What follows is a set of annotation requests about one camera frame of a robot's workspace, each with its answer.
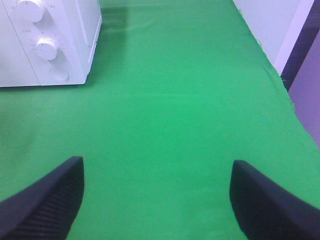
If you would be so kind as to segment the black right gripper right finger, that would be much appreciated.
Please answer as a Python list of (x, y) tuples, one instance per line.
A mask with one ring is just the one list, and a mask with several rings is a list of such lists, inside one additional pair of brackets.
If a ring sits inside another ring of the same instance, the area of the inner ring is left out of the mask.
[(318, 240), (320, 210), (244, 160), (232, 164), (229, 199), (249, 240)]

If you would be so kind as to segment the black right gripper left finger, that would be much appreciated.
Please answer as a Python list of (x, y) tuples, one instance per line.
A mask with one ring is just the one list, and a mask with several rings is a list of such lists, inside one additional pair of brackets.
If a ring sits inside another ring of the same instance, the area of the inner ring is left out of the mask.
[(73, 156), (1, 201), (2, 240), (65, 240), (84, 196), (84, 160)]

